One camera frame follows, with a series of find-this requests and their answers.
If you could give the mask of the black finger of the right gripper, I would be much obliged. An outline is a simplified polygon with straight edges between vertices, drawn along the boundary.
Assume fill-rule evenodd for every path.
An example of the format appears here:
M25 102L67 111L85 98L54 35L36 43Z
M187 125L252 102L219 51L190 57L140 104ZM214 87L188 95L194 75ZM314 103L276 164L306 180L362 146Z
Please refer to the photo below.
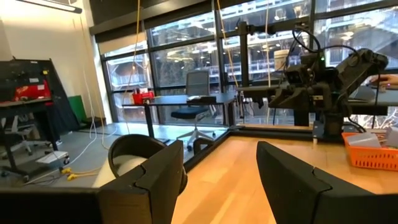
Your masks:
M325 109L325 102L323 94L316 94L311 96L313 109L314 110L324 110Z
M310 98L306 88L276 88L269 101L271 108L309 109Z

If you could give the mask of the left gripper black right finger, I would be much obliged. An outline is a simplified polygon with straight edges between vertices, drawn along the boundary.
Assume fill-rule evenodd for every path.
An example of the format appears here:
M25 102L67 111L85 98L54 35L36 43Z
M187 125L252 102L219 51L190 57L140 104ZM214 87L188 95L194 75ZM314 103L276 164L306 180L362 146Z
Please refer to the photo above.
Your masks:
M265 141L256 160L277 224L398 224L398 194L374 194Z

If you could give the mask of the orange plastic basket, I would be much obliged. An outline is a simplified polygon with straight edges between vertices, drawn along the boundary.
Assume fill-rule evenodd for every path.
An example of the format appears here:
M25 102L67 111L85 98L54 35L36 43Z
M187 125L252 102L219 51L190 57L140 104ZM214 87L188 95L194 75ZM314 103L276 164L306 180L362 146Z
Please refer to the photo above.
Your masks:
M398 171L398 149L352 146L348 138L357 136L358 133L342 133L341 135L352 166Z

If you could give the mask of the white plastic jar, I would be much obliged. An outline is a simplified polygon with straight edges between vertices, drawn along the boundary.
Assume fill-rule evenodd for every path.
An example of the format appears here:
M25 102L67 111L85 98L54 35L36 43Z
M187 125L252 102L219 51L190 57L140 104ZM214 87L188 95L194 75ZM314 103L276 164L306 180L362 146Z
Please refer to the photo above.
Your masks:
M276 72L283 71L287 65L289 50L276 50L274 52L274 68Z

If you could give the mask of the black work desk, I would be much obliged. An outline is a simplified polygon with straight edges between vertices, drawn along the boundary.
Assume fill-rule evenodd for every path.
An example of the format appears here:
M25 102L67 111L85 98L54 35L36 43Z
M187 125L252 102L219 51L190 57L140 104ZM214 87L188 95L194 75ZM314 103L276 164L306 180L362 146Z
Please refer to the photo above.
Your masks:
M245 98L251 99L259 109L268 109L268 93L266 93L268 89L267 86L239 87L238 92L242 92ZM350 95L348 104L353 114L384 116L388 114L389 107L398 107L398 89L387 89L385 92L379 90L376 99L376 89L360 86Z

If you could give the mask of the person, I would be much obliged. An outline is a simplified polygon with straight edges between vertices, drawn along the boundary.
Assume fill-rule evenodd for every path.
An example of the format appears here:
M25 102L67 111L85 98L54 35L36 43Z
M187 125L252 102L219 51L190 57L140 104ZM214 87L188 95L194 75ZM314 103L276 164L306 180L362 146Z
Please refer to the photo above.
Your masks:
M376 75L370 79L368 85L380 89L390 88L391 86L398 86L398 75Z

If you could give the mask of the black flat box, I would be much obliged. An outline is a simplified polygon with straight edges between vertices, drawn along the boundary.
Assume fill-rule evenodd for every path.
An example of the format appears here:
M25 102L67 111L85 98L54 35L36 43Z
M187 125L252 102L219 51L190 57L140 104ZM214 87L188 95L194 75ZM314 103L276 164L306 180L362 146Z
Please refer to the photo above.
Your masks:
M213 105L217 102L217 100L215 96L196 95L188 96L186 102L188 105Z

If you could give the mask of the red storage bin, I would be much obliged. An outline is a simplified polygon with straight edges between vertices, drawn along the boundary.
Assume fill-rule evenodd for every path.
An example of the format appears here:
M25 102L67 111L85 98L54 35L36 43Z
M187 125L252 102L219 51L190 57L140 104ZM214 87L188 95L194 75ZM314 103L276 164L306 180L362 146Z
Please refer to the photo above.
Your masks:
M137 90L131 95L131 103L134 105L142 105L152 101L154 98L155 95L153 91L141 92L140 90Z

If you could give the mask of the black window desk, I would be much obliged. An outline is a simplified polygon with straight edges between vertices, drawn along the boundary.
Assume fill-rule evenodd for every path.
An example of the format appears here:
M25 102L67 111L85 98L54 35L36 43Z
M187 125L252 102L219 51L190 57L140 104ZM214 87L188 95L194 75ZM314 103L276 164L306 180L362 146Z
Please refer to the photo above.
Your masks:
M195 101L189 102L187 101L187 95L166 95L166 96L156 96L152 101L148 103L128 103L122 104L122 107L127 106L143 106L145 111L145 118L147 124L147 130L149 136L154 138L154 129L152 122L152 113L150 110L150 106L185 106L185 105L223 105L227 109L227 113L224 113L225 118L225 126L234 126L236 124L235 115L234 115L234 102L236 99L236 95L234 93L211 93L209 95L215 100L212 101Z

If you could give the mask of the white wheeled base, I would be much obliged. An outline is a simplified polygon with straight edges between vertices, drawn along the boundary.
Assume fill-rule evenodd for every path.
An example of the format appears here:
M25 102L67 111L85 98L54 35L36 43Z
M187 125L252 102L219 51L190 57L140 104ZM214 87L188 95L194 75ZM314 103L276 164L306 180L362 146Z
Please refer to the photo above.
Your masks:
M68 152L65 151L50 151L45 154L44 157L36 160L40 164L51 164L53 162L60 162L62 165L68 165L70 163L70 157Z

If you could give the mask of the black side table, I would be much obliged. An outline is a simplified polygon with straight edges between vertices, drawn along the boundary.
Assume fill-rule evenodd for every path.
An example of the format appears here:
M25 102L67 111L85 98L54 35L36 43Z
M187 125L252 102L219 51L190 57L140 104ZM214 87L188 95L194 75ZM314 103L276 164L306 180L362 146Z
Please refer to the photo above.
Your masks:
M51 142L54 151L58 150L55 136L52 134L53 125L51 124L48 107L46 105L46 103L51 101L52 101L51 99L43 98L43 99L30 100L30 101L14 101L14 102L0 103L0 118L2 119L0 124L0 140L4 141L6 156L10 164L10 166L0 167L0 174L2 176L6 176L7 174L16 174L21 176L22 180L25 183L28 183L28 181L30 180L28 172L17 168L14 156L12 155L11 151L11 143L6 137L6 132L4 128L6 122L5 119L11 117L12 115L14 116L14 121L15 121L13 125L14 127L16 127L19 115L35 113L35 112L44 114L47 119L46 124L50 130L50 134L47 138L47 141Z

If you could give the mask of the red box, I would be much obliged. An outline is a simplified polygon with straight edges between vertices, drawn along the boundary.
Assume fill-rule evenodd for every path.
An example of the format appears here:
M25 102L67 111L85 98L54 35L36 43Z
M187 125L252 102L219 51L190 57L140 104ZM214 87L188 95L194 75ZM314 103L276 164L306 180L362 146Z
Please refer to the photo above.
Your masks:
M13 97L14 101L29 101L41 98L50 98L51 91L46 80L39 85L26 85L16 88Z

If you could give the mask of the long ceiling light strip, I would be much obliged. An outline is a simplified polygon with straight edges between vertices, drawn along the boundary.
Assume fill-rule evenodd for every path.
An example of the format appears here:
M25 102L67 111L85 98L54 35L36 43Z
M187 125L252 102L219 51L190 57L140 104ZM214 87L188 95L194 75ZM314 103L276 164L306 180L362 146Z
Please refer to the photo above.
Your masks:
M61 10L65 12L71 12L74 14L81 14L83 10L79 7L75 6L70 6L67 4L62 4L56 1L51 1L51 0L16 0L19 2L27 3L27 4L33 4L36 6L43 6L43 7L48 7L51 9L56 9L56 10Z

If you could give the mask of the black aluminium table frame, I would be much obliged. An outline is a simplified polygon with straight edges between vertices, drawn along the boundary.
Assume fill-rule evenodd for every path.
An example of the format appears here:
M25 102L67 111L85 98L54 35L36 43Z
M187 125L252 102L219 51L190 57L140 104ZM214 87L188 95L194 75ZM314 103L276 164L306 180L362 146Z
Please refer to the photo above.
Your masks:
M245 137L245 138L265 138L265 139L281 139L289 141L313 141L317 140L318 145L325 152L339 152L345 154L343 139L325 139L315 134L314 126L270 126L263 124L245 124L228 128L220 137L214 140L212 146L203 147L203 149L191 159L184 163L187 172L191 171L204 158L210 155L218 146L224 143L229 137Z

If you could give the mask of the black frame clamp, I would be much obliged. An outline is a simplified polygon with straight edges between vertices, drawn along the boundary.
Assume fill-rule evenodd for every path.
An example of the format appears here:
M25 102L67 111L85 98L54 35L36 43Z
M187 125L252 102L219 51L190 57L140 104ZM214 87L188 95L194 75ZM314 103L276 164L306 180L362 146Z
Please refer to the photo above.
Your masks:
M203 147L212 146L213 143L214 143L214 140L212 140L212 139L197 138L193 142L193 153L194 153L194 155L198 154L203 149Z

